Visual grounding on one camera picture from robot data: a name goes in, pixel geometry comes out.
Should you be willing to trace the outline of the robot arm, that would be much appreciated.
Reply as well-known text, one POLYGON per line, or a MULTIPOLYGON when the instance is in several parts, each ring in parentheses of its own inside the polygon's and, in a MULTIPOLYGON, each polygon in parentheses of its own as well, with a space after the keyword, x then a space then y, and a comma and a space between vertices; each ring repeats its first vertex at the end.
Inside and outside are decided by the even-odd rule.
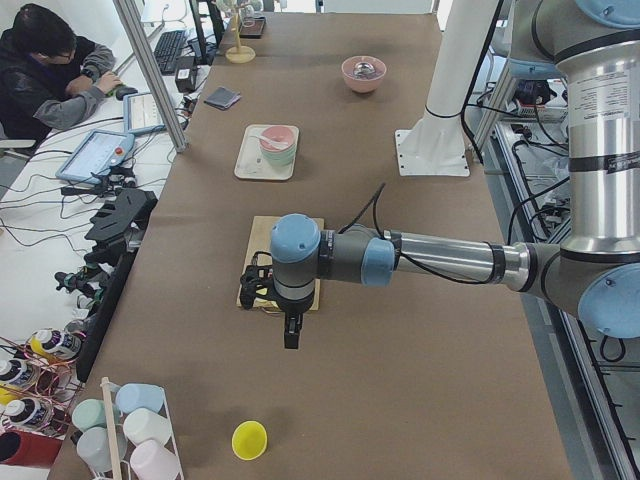
POLYGON ((284 216, 270 250, 286 347, 299 343, 317 279, 383 286, 395 271, 504 284, 607 336, 638 336, 639 5, 518 1, 512 28, 515 64, 552 64, 568 82, 570 235, 560 244, 497 245, 361 226, 320 230, 307 216, 284 216))

